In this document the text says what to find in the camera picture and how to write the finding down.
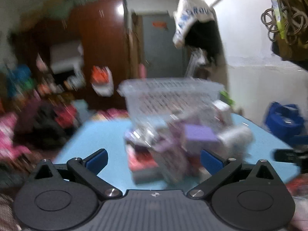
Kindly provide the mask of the white perforated plastic basket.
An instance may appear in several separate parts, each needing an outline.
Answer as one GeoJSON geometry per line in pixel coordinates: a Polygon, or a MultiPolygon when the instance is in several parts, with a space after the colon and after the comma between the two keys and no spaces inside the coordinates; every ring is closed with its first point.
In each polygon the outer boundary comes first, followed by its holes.
{"type": "Polygon", "coordinates": [[[176,120],[199,121],[215,133],[223,124],[215,117],[213,102],[219,99],[222,84],[194,78],[131,79],[120,83],[134,126],[165,127],[176,120]]]}

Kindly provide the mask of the red medicine box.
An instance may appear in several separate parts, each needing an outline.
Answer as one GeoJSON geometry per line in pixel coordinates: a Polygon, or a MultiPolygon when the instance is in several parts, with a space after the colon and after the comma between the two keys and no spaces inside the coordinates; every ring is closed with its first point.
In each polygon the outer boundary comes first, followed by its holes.
{"type": "Polygon", "coordinates": [[[125,147],[128,168],[135,184],[145,184],[163,179],[158,164],[149,151],[136,151],[130,144],[125,147]]]}

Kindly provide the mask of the dark red wooden wardrobe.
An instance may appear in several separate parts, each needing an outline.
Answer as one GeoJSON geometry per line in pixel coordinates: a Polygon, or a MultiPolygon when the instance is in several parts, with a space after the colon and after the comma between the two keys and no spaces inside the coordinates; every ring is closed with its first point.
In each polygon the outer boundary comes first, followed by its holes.
{"type": "Polygon", "coordinates": [[[28,30],[12,32],[9,42],[17,60],[26,64],[34,77],[39,78],[35,63],[37,56],[50,65],[51,47],[80,40],[84,50],[86,86],[75,92],[75,97],[85,99],[92,109],[125,109],[125,100],[117,92],[108,98],[98,96],[90,82],[93,66],[107,66],[112,73],[114,87],[129,78],[126,15],[124,0],[100,0],[75,7],[65,20],[40,19],[28,30]]]}

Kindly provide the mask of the blue woven bag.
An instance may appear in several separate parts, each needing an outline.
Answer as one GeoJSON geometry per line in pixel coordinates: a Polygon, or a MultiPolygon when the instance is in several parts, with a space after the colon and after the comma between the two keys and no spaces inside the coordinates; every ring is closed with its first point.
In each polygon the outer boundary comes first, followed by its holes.
{"type": "Polygon", "coordinates": [[[307,146],[307,121],[296,104],[273,102],[265,116],[265,127],[278,139],[291,147],[307,146]]]}

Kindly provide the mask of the pink floral blanket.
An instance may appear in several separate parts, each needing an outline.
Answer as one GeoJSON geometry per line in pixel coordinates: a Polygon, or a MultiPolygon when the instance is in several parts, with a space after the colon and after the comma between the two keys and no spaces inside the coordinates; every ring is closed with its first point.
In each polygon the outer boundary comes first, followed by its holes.
{"type": "Polygon", "coordinates": [[[1,117],[1,160],[15,160],[23,154],[31,153],[26,146],[14,144],[14,128],[17,123],[17,115],[8,113],[1,117]]]}

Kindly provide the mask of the purple medicine box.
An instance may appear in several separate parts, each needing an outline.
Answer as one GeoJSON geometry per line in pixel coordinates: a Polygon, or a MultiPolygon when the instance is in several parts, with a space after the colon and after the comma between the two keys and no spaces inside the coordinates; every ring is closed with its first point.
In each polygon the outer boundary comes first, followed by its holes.
{"type": "Polygon", "coordinates": [[[181,133],[181,147],[187,155],[200,155],[202,150],[219,147],[219,140],[213,130],[204,125],[184,124],[181,133]]]}

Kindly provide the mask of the grey door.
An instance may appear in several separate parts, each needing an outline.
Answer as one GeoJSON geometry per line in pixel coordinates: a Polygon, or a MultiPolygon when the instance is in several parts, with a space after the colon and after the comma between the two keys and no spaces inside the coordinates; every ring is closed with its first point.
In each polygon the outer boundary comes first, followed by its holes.
{"type": "Polygon", "coordinates": [[[175,22],[169,14],[142,16],[143,64],[148,78],[181,78],[187,67],[187,54],[173,43],[175,22]]]}

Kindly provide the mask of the white bottle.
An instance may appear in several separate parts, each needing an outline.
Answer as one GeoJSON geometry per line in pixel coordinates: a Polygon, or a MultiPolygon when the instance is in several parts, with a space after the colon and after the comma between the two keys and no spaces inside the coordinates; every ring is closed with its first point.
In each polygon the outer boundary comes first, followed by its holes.
{"type": "Polygon", "coordinates": [[[244,159],[247,156],[249,145],[254,141],[250,128],[245,125],[231,126],[218,134],[226,155],[236,159],[244,159]]]}

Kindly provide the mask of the white black hanging jacket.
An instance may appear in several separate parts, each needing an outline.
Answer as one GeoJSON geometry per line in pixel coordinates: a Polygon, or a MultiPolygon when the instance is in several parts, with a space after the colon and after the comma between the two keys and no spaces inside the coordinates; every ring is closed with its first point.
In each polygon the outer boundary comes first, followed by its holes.
{"type": "Polygon", "coordinates": [[[175,47],[201,49],[209,62],[216,63],[222,44],[214,10],[204,0],[179,0],[173,17],[175,47]]]}

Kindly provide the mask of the red white hanging bag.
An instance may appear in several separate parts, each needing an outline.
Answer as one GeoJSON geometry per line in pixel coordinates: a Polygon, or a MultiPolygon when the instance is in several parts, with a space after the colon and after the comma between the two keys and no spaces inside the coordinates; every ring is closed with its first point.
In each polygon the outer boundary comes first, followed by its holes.
{"type": "Polygon", "coordinates": [[[91,85],[98,96],[111,97],[114,94],[113,77],[108,67],[93,66],[91,85]]]}

